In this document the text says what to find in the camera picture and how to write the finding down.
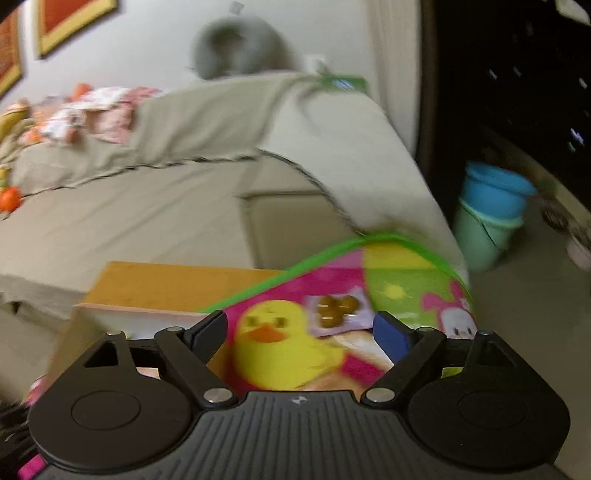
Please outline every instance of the blue bucket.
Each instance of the blue bucket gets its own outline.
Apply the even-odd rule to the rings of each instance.
[[[521,217],[534,193],[531,182],[513,171],[480,162],[466,166],[462,200],[485,215],[503,220]]]

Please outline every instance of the picture frame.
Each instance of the picture frame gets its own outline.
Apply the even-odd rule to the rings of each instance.
[[[115,12],[118,0],[35,0],[37,54],[46,58],[58,46],[106,14]]]

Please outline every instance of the gray neck pillow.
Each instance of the gray neck pillow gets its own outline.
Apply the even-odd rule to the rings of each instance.
[[[275,67],[280,38],[260,18],[229,17],[209,24],[194,45],[194,68],[205,80]]]

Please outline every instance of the plastic bucket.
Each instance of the plastic bucket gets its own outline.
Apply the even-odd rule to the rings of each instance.
[[[528,197],[535,193],[529,180],[513,171],[480,162],[468,162],[462,199],[490,217],[513,220],[521,217]]]
[[[460,199],[454,234],[468,270],[483,272],[491,268],[507,248],[513,232],[522,225],[521,217],[511,220],[493,218],[477,212]]]

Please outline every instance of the wall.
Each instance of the wall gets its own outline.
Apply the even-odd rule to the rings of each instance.
[[[375,67],[362,0],[242,0],[242,15],[266,19],[284,37],[295,65],[302,55],[326,56],[334,72],[365,77],[375,91]],[[0,108],[25,96],[69,93],[78,82],[94,86],[174,89],[196,81],[189,69],[194,36],[228,15],[230,0],[120,0],[120,10],[58,47],[46,60],[34,48],[33,0],[21,12],[25,77]]]

